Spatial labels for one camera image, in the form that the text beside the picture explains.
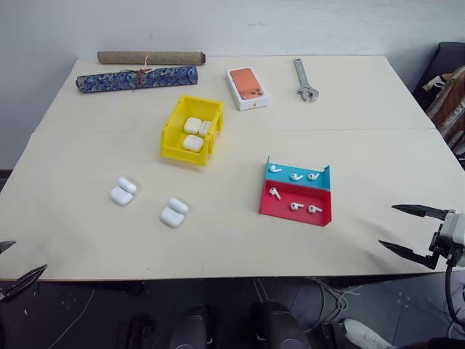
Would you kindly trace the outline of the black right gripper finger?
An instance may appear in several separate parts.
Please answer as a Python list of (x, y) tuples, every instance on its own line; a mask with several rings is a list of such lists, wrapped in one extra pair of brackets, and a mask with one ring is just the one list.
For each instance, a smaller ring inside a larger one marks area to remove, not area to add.
[(412, 249), (408, 249), (407, 247), (400, 246), (398, 244), (382, 240), (379, 240), (379, 243), (404, 259), (423, 265), (431, 270), (434, 270), (437, 267), (437, 262), (440, 256), (440, 253), (437, 250), (434, 250), (429, 255), (421, 256), (416, 254)]
[(415, 204), (397, 204), (392, 205), (392, 208), (418, 217), (433, 217), (438, 220), (444, 220), (449, 213), (447, 209), (441, 210), (429, 206)]

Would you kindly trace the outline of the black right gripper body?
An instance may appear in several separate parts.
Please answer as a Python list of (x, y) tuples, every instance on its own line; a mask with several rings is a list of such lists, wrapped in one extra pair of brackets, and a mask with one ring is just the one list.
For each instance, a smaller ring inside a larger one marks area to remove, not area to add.
[(457, 262), (458, 244), (453, 240), (456, 231), (456, 220), (446, 219), (437, 232), (436, 242), (440, 254), (448, 263)]

